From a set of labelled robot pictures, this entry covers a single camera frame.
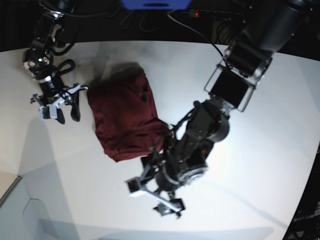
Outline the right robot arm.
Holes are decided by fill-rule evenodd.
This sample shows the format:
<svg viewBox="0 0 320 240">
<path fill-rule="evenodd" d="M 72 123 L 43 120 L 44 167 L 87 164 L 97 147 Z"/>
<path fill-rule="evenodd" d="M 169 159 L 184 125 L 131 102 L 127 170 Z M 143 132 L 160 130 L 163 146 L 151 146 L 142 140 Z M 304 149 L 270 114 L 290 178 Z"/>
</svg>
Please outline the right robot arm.
<svg viewBox="0 0 320 240">
<path fill-rule="evenodd" d="M 79 93 L 86 91 L 87 86 L 79 83 L 67 86 L 62 76 L 72 72 L 76 64 L 66 59 L 54 65 L 54 57 L 65 55 L 73 43 L 66 46 L 60 41 L 64 31 L 64 16 L 71 14 L 76 7 L 75 0 L 47 0 L 45 11 L 36 23 L 31 46 L 23 53 L 23 68 L 38 84 L 41 94 L 33 94 L 29 102 L 38 103 L 38 111 L 43 120 L 53 119 L 65 124 L 60 106 L 71 106 L 70 116 L 73 121 L 81 119 Z"/>
</svg>

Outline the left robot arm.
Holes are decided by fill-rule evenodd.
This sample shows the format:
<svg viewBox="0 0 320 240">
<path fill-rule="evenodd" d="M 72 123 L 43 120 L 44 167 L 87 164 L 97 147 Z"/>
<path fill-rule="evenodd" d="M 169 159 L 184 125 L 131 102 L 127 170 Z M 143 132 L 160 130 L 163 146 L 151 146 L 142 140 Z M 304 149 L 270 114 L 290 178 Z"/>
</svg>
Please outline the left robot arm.
<svg viewBox="0 0 320 240">
<path fill-rule="evenodd" d="M 190 185 L 208 170 L 207 158 L 214 144 L 230 130 L 230 112 L 244 112 L 253 92 L 279 51 L 296 32 L 317 0 L 265 0 L 252 20 L 221 54 L 213 86 L 204 90 L 209 99 L 195 101 L 172 129 L 141 158 L 140 176 L 126 181 L 132 197 L 149 195 L 158 201 L 162 216 L 181 217 L 185 209 L 177 189 Z"/>
</svg>

